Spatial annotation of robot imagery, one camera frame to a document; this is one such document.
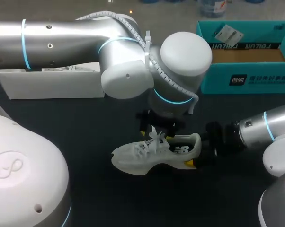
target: white label sticker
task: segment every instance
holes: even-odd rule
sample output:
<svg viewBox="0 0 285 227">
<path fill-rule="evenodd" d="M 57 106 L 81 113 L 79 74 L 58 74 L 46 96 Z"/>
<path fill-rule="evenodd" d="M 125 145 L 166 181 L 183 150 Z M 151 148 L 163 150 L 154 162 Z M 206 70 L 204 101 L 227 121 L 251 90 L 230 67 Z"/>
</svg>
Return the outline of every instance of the white label sticker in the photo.
<svg viewBox="0 0 285 227">
<path fill-rule="evenodd" d="M 235 46 L 242 38 L 244 34 L 235 30 L 234 28 L 225 25 L 222 30 L 215 36 L 215 39 L 224 42 L 231 47 Z"/>
<path fill-rule="evenodd" d="M 227 8 L 227 1 L 217 1 L 214 5 L 214 13 L 223 13 Z"/>
</svg>

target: sneaker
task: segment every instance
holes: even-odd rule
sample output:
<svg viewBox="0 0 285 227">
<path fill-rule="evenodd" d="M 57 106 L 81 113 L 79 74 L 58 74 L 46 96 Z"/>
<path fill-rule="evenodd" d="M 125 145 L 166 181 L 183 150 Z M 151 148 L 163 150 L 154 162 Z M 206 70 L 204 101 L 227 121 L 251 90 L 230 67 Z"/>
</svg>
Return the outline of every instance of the sneaker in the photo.
<svg viewBox="0 0 285 227">
<path fill-rule="evenodd" d="M 161 132 L 157 135 L 152 126 L 148 141 L 134 142 L 115 149 L 112 164 L 119 170 L 145 175 L 158 164 L 168 164 L 176 169 L 195 169 L 185 164 L 201 152 L 201 138 L 197 133 L 192 135 L 175 135 L 166 140 Z"/>
</svg>

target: blue led ring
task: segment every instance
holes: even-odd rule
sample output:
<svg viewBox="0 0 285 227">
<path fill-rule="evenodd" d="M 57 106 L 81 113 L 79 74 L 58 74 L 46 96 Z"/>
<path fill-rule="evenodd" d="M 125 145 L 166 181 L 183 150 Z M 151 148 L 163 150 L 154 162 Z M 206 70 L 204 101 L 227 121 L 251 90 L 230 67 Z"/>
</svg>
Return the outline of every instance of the blue led ring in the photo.
<svg viewBox="0 0 285 227">
<path fill-rule="evenodd" d="M 105 41 L 105 42 L 100 46 L 100 48 L 99 48 L 99 50 L 98 50 L 98 54 L 100 53 L 100 50 L 101 50 L 105 45 L 107 45 L 107 44 L 110 43 L 110 42 L 117 41 L 117 40 L 130 40 L 130 41 L 138 42 L 136 39 L 129 38 L 129 37 L 111 38 L 111 39 L 108 39 L 107 41 Z"/>
<path fill-rule="evenodd" d="M 25 43 L 25 34 L 24 34 L 25 26 L 26 26 L 26 19 L 23 19 L 23 21 L 21 22 L 21 45 L 23 48 L 23 55 L 24 55 L 26 67 L 28 69 L 31 69 L 31 67 L 29 65 L 28 57 L 27 57 L 27 52 L 26 52 L 26 43 Z"/>
<path fill-rule="evenodd" d="M 264 112 L 264 121 L 265 121 L 265 124 L 266 124 L 266 127 L 267 127 L 267 131 L 269 132 L 272 141 L 274 141 L 274 136 L 273 136 L 273 134 L 272 134 L 272 132 L 271 132 L 271 130 L 270 130 L 269 124 L 268 124 L 268 122 L 267 122 L 267 114 L 266 114 L 266 111 Z"/>
<path fill-rule="evenodd" d="M 183 101 L 183 102 L 173 102 L 173 101 L 169 101 L 169 100 L 165 99 L 164 97 L 162 97 L 160 94 L 158 94 L 158 92 L 157 92 L 155 89 L 154 89 L 154 92 L 155 92 L 155 94 L 157 94 L 157 96 L 158 96 L 159 98 L 161 98 L 163 101 L 165 101 L 165 102 L 167 102 L 167 103 L 171 103 L 171 104 L 176 104 L 176 105 L 188 103 L 188 102 L 190 102 L 190 101 L 193 99 L 193 97 L 192 97 L 192 98 L 190 98 L 190 99 L 187 100 L 187 101 Z"/>
<path fill-rule="evenodd" d="M 65 224 L 67 223 L 67 220 L 68 220 L 68 218 L 69 218 L 69 216 L 70 216 L 70 213 L 71 213 L 71 207 L 72 207 L 72 201 L 71 201 L 71 204 L 70 204 L 69 213 L 68 213 L 68 215 L 67 215 L 67 217 L 66 217 L 66 220 L 63 222 L 62 227 L 64 227 Z"/>
</svg>

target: white cable sleeve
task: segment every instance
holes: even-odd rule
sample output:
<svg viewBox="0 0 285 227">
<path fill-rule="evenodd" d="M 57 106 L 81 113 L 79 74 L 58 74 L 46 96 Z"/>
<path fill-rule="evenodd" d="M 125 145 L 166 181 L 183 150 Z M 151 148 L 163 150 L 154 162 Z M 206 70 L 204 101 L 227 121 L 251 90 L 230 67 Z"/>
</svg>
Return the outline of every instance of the white cable sleeve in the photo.
<svg viewBox="0 0 285 227">
<path fill-rule="evenodd" d="M 77 20 L 87 20 L 87 19 L 93 19 L 93 18 L 97 18 L 97 17 L 111 17 L 113 19 L 118 20 L 119 22 L 121 22 L 128 30 L 129 32 L 133 35 L 133 37 L 137 40 L 137 42 L 139 43 L 139 45 L 143 48 L 143 50 L 145 51 L 146 48 L 146 43 L 145 41 L 141 38 L 141 36 L 138 34 L 138 32 L 134 29 L 134 27 L 123 17 L 117 15 L 114 12 L 110 12 L 110 11 L 101 11 L 101 12 L 96 12 L 96 13 L 91 13 L 88 14 L 86 16 L 80 17 Z M 199 98 L 198 95 L 195 94 L 194 92 L 191 92 L 183 87 L 181 87 L 180 85 L 178 85 L 175 81 L 173 81 L 163 70 L 162 68 L 159 66 L 159 64 L 156 62 L 155 58 L 149 54 L 149 59 L 152 62 L 153 66 L 156 68 L 157 72 L 159 73 L 159 75 L 173 88 L 175 88 L 176 90 L 178 90 L 179 92 L 193 97 L 193 103 L 190 107 L 190 112 L 193 112 L 193 108 L 195 106 L 195 104 L 198 102 Z"/>
</svg>

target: black logo on box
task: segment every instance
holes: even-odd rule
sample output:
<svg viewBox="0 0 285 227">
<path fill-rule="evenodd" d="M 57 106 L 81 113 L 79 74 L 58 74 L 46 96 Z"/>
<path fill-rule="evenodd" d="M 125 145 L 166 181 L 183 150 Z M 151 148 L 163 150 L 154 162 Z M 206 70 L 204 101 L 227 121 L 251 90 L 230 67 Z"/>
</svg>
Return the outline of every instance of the black logo on box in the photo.
<svg viewBox="0 0 285 227">
<path fill-rule="evenodd" d="M 250 76 L 249 84 L 285 84 L 285 76 Z"/>
<path fill-rule="evenodd" d="M 209 43 L 211 49 L 279 49 L 281 43 L 237 43 L 233 47 L 224 43 Z"/>
<path fill-rule="evenodd" d="M 231 76 L 229 86 L 242 86 L 246 82 L 246 74 L 234 74 Z"/>
</svg>

